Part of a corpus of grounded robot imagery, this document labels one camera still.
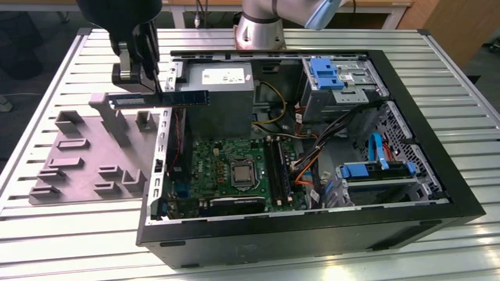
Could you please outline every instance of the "workbench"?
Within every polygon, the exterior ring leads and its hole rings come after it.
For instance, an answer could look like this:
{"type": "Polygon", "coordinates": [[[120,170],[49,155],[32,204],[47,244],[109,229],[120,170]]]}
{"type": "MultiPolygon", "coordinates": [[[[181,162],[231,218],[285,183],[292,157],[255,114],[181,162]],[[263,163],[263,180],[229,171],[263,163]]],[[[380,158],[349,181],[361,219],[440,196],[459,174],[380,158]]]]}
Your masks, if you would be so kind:
{"type": "MultiPolygon", "coordinates": [[[[209,0],[211,12],[240,12],[243,0],[209,0]]],[[[396,29],[403,14],[413,0],[356,0],[356,13],[383,13],[388,17],[383,29],[396,29]]],[[[176,28],[185,28],[184,12],[196,11],[195,0],[163,0],[164,12],[172,13],[176,28]]],[[[79,11],[76,0],[0,0],[0,11],[79,11]]],[[[339,8],[337,13],[352,13],[352,2],[339,8]]]]}
{"type": "MultiPolygon", "coordinates": [[[[160,80],[171,50],[233,49],[233,31],[160,30],[160,80]]],[[[493,280],[500,268],[500,117],[431,36],[396,30],[285,30],[289,49],[384,50],[487,215],[401,249],[320,258],[172,270],[135,246],[140,199],[32,207],[60,111],[97,115],[91,92],[111,83],[104,30],[83,29],[71,45],[0,175],[0,278],[96,280],[163,276],[203,280],[493,280]]]]}

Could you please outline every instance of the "connector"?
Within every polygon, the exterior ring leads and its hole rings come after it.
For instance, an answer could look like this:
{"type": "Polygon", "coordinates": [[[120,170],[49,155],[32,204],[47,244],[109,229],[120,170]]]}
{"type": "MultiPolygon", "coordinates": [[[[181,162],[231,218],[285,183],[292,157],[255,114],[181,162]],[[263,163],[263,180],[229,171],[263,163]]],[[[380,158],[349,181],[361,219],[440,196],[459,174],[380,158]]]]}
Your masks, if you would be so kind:
{"type": "Polygon", "coordinates": [[[200,27],[200,16],[196,14],[195,16],[195,28],[199,28],[200,27]]]}

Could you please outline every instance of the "yellow wire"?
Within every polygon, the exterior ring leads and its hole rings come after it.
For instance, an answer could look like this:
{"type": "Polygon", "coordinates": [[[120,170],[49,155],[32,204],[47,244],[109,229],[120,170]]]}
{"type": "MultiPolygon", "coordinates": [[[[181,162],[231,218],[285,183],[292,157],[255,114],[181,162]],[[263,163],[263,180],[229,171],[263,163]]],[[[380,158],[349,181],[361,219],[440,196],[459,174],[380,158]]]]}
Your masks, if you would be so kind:
{"type": "Polygon", "coordinates": [[[284,97],[283,97],[280,91],[268,82],[260,81],[260,84],[267,85],[275,91],[275,93],[279,95],[279,97],[281,99],[281,102],[283,102],[283,110],[281,110],[280,116],[277,116],[275,119],[271,119],[271,120],[252,122],[252,124],[269,124],[269,123],[276,122],[284,116],[285,111],[287,111],[287,102],[284,101],[284,97]]]}

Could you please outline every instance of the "white sticker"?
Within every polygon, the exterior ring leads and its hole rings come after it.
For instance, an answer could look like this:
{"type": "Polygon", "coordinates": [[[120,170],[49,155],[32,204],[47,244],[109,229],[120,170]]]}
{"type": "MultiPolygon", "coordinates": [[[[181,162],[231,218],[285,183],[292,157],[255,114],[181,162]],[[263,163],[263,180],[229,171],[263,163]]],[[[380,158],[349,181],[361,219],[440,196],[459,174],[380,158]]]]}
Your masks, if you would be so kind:
{"type": "Polygon", "coordinates": [[[353,80],[351,74],[340,75],[341,80],[353,80]]]}
{"type": "Polygon", "coordinates": [[[315,199],[315,201],[320,202],[320,195],[317,194],[316,190],[311,190],[311,198],[315,199]]]}
{"type": "Polygon", "coordinates": [[[201,73],[201,84],[243,84],[244,71],[243,68],[208,68],[201,73]]]}

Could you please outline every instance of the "motherboard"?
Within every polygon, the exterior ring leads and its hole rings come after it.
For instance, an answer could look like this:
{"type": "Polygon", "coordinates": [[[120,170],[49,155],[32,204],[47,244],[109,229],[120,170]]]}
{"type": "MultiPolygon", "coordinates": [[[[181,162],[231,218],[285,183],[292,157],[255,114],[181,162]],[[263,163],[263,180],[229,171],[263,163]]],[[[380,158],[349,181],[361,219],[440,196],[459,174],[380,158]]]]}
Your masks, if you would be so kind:
{"type": "Polygon", "coordinates": [[[289,138],[193,142],[192,180],[175,184],[177,216],[304,210],[304,190],[288,174],[296,158],[289,138]]]}

